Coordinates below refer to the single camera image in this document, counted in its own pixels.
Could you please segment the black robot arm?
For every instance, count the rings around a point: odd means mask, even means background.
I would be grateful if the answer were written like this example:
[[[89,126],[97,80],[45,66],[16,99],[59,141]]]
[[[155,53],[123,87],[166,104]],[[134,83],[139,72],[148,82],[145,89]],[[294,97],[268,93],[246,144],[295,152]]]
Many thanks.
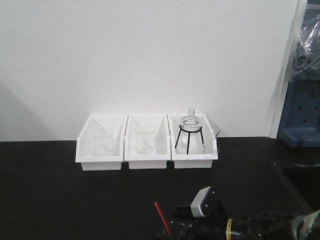
[[[210,188],[201,189],[190,205],[176,206],[177,221],[153,235],[155,240],[318,240],[320,212],[284,214],[274,211],[235,219],[227,215],[222,201]]]

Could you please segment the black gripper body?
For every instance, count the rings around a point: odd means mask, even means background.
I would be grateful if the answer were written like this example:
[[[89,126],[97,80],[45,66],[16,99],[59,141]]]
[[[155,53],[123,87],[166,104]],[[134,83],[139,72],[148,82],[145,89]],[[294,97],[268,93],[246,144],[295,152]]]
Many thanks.
[[[227,213],[218,194],[215,206],[206,217],[194,218],[191,212],[191,203],[175,206],[171,213],[174,221],[179,221],[188,227],[184,240],[225,240],[227,228]],[[173,240],[161,232],[153,235],[155,240]]]

